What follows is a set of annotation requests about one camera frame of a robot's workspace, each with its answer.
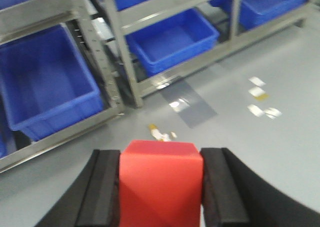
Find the gray floor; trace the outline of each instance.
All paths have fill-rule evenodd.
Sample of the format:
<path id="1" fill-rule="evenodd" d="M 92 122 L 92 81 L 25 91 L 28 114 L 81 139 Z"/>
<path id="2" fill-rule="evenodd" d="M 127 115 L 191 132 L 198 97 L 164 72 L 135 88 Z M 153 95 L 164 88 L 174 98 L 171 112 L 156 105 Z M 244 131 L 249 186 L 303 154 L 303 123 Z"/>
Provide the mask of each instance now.
<path id="1" fill-rule="evenodd" d="M 0 226 L 34 226 L 93 149 L 123 150 L 131 140 L 152 140 L 151 123 L 199 149 L 230 148 L 279 190 L 320 212 L 319 67 L 320 11 L 314 10 L 305 28 L 289 27 L 185 79 L 217 113 L 202 123 L 190 128 L 157 92 L 145 99 L 144 108 L 128 109 L 94 132 L 2 174 Z M 253 76 L 266 83 L 265 101 L 248 93 Z M 282 116 L 256 117 L 250 104 L 277 108 Z"/>

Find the tape piece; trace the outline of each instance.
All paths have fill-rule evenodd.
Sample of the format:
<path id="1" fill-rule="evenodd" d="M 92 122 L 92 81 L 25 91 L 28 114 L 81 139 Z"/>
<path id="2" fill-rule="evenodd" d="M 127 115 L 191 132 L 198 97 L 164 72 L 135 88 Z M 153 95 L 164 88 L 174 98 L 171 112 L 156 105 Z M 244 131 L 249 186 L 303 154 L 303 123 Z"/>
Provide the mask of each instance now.
<path id="1" fill-rule="evenodd" d="M 269 97 L 269 95 L 258 86 L 249 89 L 249 93 L 258 101 L 263 101 Z"/>

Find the red cube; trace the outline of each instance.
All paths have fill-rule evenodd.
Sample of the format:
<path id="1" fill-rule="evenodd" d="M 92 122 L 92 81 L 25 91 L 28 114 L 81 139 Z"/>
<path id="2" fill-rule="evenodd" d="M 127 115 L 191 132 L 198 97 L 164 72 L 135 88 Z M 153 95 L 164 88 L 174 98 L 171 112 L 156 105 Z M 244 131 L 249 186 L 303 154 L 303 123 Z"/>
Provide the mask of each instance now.
<path id="1" fill-rule="evenodd" d="M 199 227 L 203 158 L 193 143 L 134 140 L 120 156 L 120 227 Z"/>

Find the black foam pad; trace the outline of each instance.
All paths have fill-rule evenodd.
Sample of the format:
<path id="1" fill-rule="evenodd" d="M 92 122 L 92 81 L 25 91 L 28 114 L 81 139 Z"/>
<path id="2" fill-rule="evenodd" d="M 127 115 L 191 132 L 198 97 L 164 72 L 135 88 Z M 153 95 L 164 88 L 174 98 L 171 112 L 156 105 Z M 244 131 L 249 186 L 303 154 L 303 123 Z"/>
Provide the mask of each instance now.
<path id="1" fill-rule="evenodd" d="M 252 227 L 320 227 L 319 213 L 267 183 L 227 148 L 223 149 L 223 154 L 250 216 Z"/>
<path id="2" fill-rule="evenodd" d="M 250 220 L 222 149 L 203 148 L 206 227 L 248 227 Z"/>
<path id="3" fill-rule="evenodd" d="M 94 170 L 99 150 L 94 150 L 86 166 L 58 202 L 36 227 L 74 227 L 88 183 Z"/>
<path id="4" fill-rule="evenodd" d="M 117 150 L 100 151 L 76 227 L 118 226 L 119 157 L 120 152 Z"/>

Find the metal shelf frame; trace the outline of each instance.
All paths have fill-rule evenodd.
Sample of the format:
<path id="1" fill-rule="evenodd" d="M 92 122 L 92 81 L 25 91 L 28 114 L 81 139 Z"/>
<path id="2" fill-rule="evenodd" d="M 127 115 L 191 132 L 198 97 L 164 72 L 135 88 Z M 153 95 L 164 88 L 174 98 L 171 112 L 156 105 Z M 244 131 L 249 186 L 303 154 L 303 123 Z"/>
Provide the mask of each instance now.
<path id="1" fill-rule="evenodd" d="M 117 41 L 136 107 L 141 108 L 143 106 L 143 97 L 165 88 L 176 80 L 186 77 L 217 60 L 223 59 L 272 33 L 295 23 L 298 23 L 298 26 L 302 27 L 310 9 L 310 3 L 306 3 L 300 8 L 276 18 L 265 25 L 238 34 L 241 0 L 233 0 L 228 41 L 218 44 L 212 50 L 195 58 L 138 82 L 125 35 L 207 1 L 209 0 L 148 0 L 122 11 L 117 11 L 115 0 L 104 0 L 104 11 L 107 14 L 109 24 Z"/>
<path id="2" fill-rule="evenodd" d="M 104 82 L 109 108 L 0 159 L 0 173 L 71 141 L 121 115 L 124 104 L 108 56 L 91 22 L 85 0 L 29 0 L 0 10 L 0 45 L 49 27 L 76 20 L 91 50 L 95 71 Z"/>

